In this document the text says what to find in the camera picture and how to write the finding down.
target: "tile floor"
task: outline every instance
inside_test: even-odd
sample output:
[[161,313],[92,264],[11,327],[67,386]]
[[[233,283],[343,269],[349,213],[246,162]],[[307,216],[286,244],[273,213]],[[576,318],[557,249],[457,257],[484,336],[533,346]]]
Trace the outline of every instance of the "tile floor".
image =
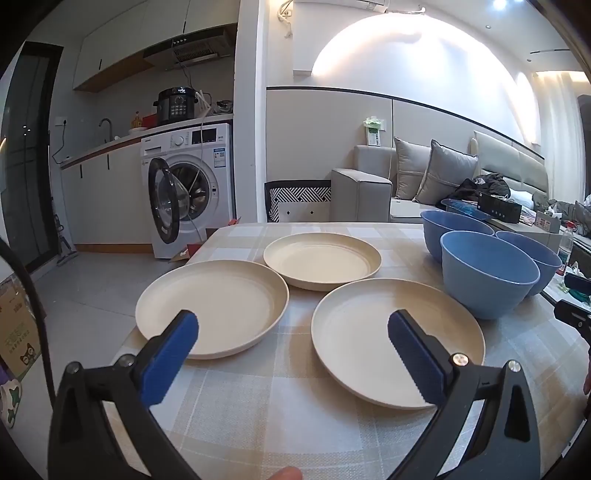
[[[35,283],[47,312],[56,389],[71,361],[88,368],[111,362],[135,326],[135,303],[141,293],[176,266],[151,255],[80,253]],[[23,380],[23,399],[12,437],[44,478],[50,418],[39,359]]]

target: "air conditioner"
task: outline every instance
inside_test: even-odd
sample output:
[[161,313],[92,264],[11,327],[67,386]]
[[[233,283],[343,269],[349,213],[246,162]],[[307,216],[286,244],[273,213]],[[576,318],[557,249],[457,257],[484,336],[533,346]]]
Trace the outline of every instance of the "air conditioner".
[[330,4],[342,7],[360,8],[371,12],[384,13],[388,10],[390,0],[294,0],[297,4]]

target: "upper cabinet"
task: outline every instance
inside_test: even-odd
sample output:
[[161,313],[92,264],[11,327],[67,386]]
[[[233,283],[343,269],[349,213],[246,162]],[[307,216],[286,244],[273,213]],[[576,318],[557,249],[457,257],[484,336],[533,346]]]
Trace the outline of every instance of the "upper cabinet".
[[238,23],[239,9],[239,0],[191,0],[184,33]]
[[189,0],[149,0],[141,39],[143,48],[183,34]]
[[178,35],[238,23],[240,0],[148,0],[107,22],[82,42],[76,90],[100,92],[152,68],[145,48]]

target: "faucet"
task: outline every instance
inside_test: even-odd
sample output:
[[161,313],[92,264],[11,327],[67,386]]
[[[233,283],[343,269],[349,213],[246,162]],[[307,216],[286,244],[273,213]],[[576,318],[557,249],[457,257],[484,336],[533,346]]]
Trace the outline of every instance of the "faucet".
[[103,122],[109,122],[109,142],[112,142],[113,141],[113,124],[111,123],[111,120],[109,120],[108,118],[103,118],[99,123],[99,127],[103,124]]

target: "bed headboard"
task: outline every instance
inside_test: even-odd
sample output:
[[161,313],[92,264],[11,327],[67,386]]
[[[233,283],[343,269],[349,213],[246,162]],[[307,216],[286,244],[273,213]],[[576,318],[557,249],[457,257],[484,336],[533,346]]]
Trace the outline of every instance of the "bed headboard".
[[480,171],[500,173],[510,188],[548,194],[548,173],[544,165],[496,138],[474,132],[470,153],[478,155]]

